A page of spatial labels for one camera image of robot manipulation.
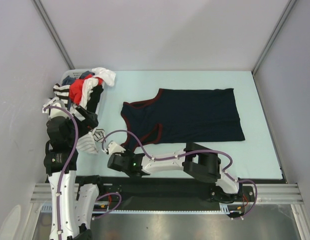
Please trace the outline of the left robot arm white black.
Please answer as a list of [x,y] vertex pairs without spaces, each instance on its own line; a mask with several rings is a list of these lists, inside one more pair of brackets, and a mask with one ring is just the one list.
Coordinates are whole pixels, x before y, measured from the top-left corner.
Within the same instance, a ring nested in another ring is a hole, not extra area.
[[76,111],[80,120],[65,108],[63,115],[55,116],[46,123],[49,141],[45,145],[44,166],[51,190],[52,222],[51,240],[91,240],[91,217],[95,200],[105,196],[106,188],[96,181],[82,183],[75,194],[78,151],[80,137],[98,126],[97,115],[81,106]]

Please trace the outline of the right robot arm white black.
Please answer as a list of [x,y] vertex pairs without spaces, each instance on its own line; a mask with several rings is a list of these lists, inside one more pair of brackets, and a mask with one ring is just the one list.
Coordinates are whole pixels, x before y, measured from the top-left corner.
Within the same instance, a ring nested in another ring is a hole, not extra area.
[[197,181],[215,184],[213,199],[220,203],[241,201],[246,206],[254,201],[253,198],[249,198],[248,193],[244,193],[244,181],[228,173],[233,159],[222,151],[189,142],[184,149],[172,154],[150,155],[146,151],[133,153],[112,141],[106,153],[109,155],[107,167],[123,172],[131,178],[165,171],[182,171]]

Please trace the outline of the navy tank top red trim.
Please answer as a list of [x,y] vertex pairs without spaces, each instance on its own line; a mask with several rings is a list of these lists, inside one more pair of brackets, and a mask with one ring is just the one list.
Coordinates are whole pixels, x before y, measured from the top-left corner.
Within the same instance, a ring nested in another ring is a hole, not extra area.
[[148,100],[124,102],[120,115],[127,130],[123,146],[188,142],[241,142],[245,135],[234,89],[159,89]]

